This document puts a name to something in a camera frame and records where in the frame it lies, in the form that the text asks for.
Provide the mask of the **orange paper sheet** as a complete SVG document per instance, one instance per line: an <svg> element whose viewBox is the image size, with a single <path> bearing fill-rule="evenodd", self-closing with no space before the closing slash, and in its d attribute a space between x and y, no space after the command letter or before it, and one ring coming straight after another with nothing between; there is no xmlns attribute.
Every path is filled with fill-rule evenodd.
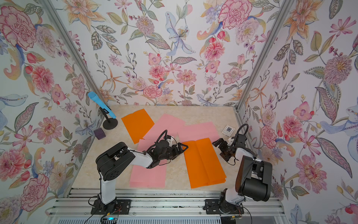
<svg viewBox="0 0 358 224"><path fill-rule="evenodd" d="M209 138L187 141L184 152L192 189L226 182L226 174Z"/></svg>

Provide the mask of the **large pink paper sheet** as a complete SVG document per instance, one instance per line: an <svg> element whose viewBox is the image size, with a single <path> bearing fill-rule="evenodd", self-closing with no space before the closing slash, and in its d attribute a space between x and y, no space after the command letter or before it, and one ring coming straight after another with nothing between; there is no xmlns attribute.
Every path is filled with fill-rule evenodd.
<svg viewBox="0 0 358 224"><path fill-rule="evenodd" d="M137 150L147 150L165 130L168 135L176 137L178 130L185 125L185 121L169 114L164 114L148 131L143 139L139 140ZM166 161L153 169L146 169L141 166L133 166L130 178L131 188L155 188L162 189L166 184L167 166Z"/></svg>

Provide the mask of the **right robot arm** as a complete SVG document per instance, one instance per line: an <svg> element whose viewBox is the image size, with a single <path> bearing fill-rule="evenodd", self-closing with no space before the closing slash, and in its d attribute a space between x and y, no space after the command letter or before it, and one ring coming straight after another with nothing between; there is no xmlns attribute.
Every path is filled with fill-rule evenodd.
<svg viewBox="0 0 358 224"><path fill-rule="evenodd" d="M242 216L242 203L247 199L256 202L268 201L271 194L272 164L258 158L258 155L246 147L247 137L236 134L229 142L223 138L213 142L221 151L220 156L228 162L230 158L240 162L235 186L221 192L219 199L205 200L203 210L208 215Z"/></svg>

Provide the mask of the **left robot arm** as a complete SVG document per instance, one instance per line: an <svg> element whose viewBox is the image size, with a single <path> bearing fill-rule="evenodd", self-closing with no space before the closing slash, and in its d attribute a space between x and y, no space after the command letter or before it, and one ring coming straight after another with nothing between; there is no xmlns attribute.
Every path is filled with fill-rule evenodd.
<svg viewBox="0 0 358 224"><path fill-rule="evenodd" d="M189 149L180 142L172 145L166 139L157 140L147 150L139 152L124 142L111 147L96 159L100 175L100 192L92 205L92 215L129 214L131 200L116 197L116 179L130 165L153 169L162 160L172 161Z"/></svg>

